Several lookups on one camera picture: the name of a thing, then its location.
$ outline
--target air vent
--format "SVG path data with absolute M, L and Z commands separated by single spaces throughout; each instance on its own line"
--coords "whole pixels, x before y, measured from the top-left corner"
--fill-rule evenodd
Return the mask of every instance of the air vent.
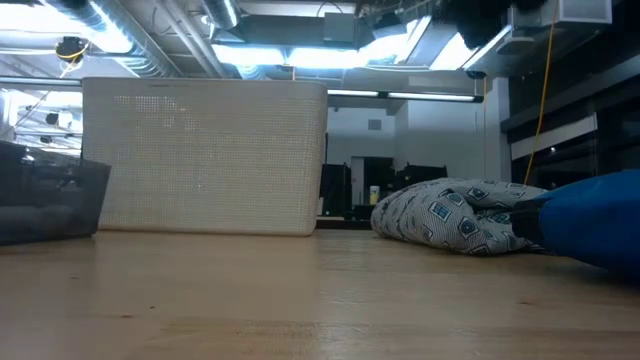
M 561 5 L 564 21 L 611 23 L 610 0 L 564 0 Z
M 382 120 L 369 119 L 369 130 L 375 130 L 375 131 L 382 130 Z

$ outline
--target white perforated panel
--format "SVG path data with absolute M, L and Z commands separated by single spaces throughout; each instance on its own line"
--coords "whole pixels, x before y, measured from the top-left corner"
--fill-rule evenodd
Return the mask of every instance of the white perforated panel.
M 112 165 L 102 228 L 307 235 L 323 85 L 89 78 L 86 159 Z

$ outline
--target ceiling light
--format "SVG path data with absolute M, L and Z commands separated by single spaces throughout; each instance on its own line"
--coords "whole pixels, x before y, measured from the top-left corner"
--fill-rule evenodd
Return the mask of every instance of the ceiling light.
M 233 65 L 282 65 L 284 56 L 274 48 L 213 45 L 218 60 Z
M 84 25 L 69 20 L 50 6 L 0 4 L 0 30 L 80 34 Z
M 487 45 L 485 45 L 482 49 L 480 49 L 480 51 L 473 55 L 473 57 L 469 59 L 466 64 L 464 64 L 463 68 L 467 70 L 475 65 L 478 60 L 482 59 L 482 57 L 485 56 L 489 52 L 489 50 L 493 49 L 493 47 L 496 46 L 496 44 L 500 40 L 502 40 L 502 38 L 504 38 L 509 32 L 511 32 L 511 29 L 511 25 L 505 26 L 505 28 L 502 29 L 502 31 L 500 31 L 498 35 L 496 35 L 491 41 L 489 41 Z
M 388 94 L 390 99 L 403 99 L 403 100 L 433 100 L 433 101 L 459 101 L 459 102 L 474 102 L 478 99 L 476 96 L 471 95 L 447 95 L 447 94 L 425 94 L 425 93 L 400 93 L 390 92 Z
M 398 56 L 396 56 L 395 63 L 398 64 L 402 61 L 406 61 L 413 50 L 418 45 L 418 41 L 424 35 L 424 32 L 427 31 L 427 27 L 431 23 L 431 16 L 425 16 L 420 20 L 414 20 L 411 23 L 407 24 L 407 31 L 410 33 L 407 42 L 404 44 L 402 49 L 398 52 Z
M 332 96 L 378 97 L 377 91 L 327 90 L 327 93 Z
M 369 45 L 361 48 L 358 53 L 363 61 L 381 60 L 391 56 L 396 56 L 407 42 L 407 34 L 389 35 L 376 39 Z
M 52 91 L 44 101 L 50 106 L 82 107 L 82 93 L 71 91 Z
M 464 44 L 462 35 L 457 33 L 451 40 L 449 40 L 429 69 L 458 70 L 473 56 L 476 50 L 477 49 L 469 50 Z
M 288 65 L 314 69 L 351 69 L 367 64 L 356 50 L 295 48 Z

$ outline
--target ceiling duct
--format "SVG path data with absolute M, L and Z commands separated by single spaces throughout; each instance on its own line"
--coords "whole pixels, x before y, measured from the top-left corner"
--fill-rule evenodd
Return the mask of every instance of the ceiling duct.
M 269 80 L 262 66 L 257 65 L 238 65 L 236 66 L 238 74 L 244 80 Z
M 353 14 L 323 17 L 250 15 L 233 30 L 219 31 L 214 44 L 359 49 L 375 40 L 370 26 Z
M 235 0 L 202 0 L 202 6 L 217 29 L 229 30 L 240 22 L 240 7 Z
M 530 13 L 511 8 L 509 23 L 504 25 L 500 36 L 479 48 L 463 66 L 464 70 L 509 77 L 526 75 L 542 68 L 547 57 L 555 6 L 556 1 L 552 0 Z M 552 53 L 554 60 L 592 39 L 613 22 L 612 0 L 559 0 L 558 6 Z
M 528 13 L 539 9 L 547 1 L 415 0 L 401 2 L 401 8 L 396 12 L 404 23 L 430 16 L 433 28 L 447 32 L 449 39 L 460 33 L 467 47 L 474 49 L 486 45 L 500 32 L 504 25 L 502 19 L 510 6 Z
M 70 20 L 91 30 L 89 40 L 106 52 L 139 55 L 117 59 L 140 77 L 180 77 L 182 73 L 138 22 L 116 0 L 46 0 Z

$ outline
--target blue fabric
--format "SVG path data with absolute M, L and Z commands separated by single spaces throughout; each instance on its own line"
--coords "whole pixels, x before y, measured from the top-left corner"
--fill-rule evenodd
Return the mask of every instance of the blue fabric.
M 548 250 L 640 277 L 640 171 L 600 176 L 545 193 Z

